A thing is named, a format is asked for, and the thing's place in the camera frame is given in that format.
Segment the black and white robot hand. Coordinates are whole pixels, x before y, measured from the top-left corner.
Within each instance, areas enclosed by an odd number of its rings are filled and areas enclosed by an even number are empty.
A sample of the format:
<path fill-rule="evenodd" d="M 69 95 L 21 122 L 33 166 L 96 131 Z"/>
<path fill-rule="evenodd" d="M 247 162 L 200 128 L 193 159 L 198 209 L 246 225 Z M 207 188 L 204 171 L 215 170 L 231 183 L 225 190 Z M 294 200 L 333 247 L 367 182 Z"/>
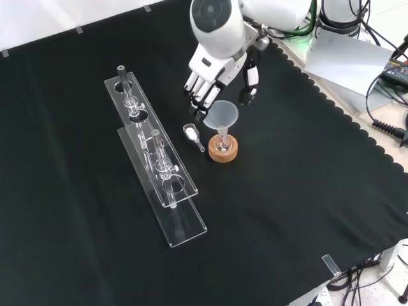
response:
<path fill-rule="evenodd" d="M 184 91 L 190 99 L 189 112 L 195 120 L 202 122 L 207 117 L 218 95 L 240 72 L 244 74 L 245 85 L 240 91 L 239 102 L 243 105 L 250 104 L 259 89 L 259 57 L 260 51 L 249 47 L 237 60 L 232 57 L 218 59 L 198 45 L 189 62 L 191 74 L 184 85 Z"/>

